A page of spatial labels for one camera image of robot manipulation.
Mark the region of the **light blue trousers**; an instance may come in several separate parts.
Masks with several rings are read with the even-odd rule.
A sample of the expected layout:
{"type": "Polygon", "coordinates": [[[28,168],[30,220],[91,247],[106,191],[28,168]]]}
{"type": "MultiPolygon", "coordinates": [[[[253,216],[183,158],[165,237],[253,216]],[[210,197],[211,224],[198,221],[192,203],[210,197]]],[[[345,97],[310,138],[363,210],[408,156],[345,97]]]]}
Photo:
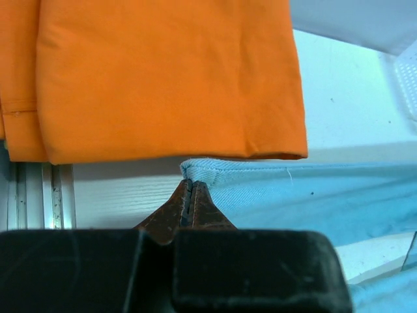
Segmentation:
{"type": "Polygon", "coordinates": [[[239,228],[312,230],[335,246],[416,231],[415,164],[284,164],[191,159],[184,178],[205,182],[239,228]]]}

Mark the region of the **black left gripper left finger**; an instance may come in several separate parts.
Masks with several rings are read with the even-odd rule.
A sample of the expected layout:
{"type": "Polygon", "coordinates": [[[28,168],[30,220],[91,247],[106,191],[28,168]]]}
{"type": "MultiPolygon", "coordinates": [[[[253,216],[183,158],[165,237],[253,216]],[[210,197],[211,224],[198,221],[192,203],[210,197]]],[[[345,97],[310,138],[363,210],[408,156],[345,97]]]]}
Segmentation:
{"type": "Polygon", "coordinates": [[[2,312],[173,312],[172,240],[192,182],[137,228],[1,234],[2,312]]]}

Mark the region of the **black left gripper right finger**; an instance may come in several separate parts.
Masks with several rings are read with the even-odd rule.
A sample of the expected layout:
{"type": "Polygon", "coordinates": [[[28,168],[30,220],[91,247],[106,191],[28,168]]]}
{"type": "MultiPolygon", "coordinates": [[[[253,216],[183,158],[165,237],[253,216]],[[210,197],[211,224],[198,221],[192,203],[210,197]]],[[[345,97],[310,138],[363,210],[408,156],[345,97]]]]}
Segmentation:
{"type": "Polygon", "coordinates": [[[192,185],[173,240],[177,312],[352,312],[336,251],[315,231],[238,230],[192,185]]]}

